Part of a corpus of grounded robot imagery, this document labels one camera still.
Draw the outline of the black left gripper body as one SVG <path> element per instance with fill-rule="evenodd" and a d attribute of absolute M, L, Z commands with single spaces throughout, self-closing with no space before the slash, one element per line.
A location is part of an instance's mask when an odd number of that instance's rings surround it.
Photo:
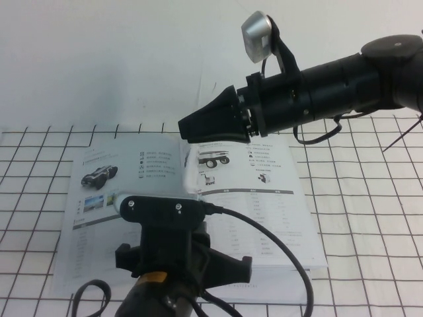
<path fill-rule="evenodd" d="M 132 277 L 163 272 L 177 281 L 249 281 L 252 276 L 252 258 L 218 252 L 207 234 L 187 230 L 143 230 L 139 246 L 121 244 L 115 261 Z"/>

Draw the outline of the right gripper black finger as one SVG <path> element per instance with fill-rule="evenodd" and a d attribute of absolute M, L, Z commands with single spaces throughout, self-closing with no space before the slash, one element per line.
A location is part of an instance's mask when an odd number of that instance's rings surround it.
<path fill-rule="evenodd" d="M 237 105 L 234 86 L 225 88 L 214 100 L 178 122 L 180 132 L 236 132 Z"/>
<path fill-rule="evenodd" d="M 192 114 L 182 119 L 182 139 L 191 144 L 216 141 L 248 143 L 250 136 L 234 117 Z"/>

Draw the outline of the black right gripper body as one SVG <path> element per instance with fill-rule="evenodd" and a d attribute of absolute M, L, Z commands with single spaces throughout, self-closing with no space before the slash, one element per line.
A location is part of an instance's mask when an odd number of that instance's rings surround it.
<path fill-rule="evenodd" d="M 264 77 L 253 73 L 247 86 L 236 90 L 235 135 L 267 136 L 279 131 L 284 116 L 299 96 L 301 72 L 293 71 Z"/>

